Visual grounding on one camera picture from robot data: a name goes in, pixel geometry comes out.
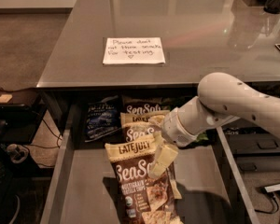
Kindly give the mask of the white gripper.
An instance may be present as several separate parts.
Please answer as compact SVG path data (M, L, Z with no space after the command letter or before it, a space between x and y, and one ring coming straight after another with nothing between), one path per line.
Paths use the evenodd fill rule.
M148 122L151 131L161 130L161 133L153 134L153 144L156 146L156 152L148 171L150 178L157 179L176 159L178 155L177 147L188 146L197 139L197 135L189 133L183 127L178 116L178 108L173 109L166 116L152 116L148 119Z

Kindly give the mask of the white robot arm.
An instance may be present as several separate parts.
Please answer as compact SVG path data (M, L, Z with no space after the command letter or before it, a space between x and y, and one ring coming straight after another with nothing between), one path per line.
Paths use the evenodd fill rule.
M256 91L229 74L211 73L201 79L195 97L165 116L161 136L176 147L185 147L200 133L237 119L248 120L280 139L280 98Z

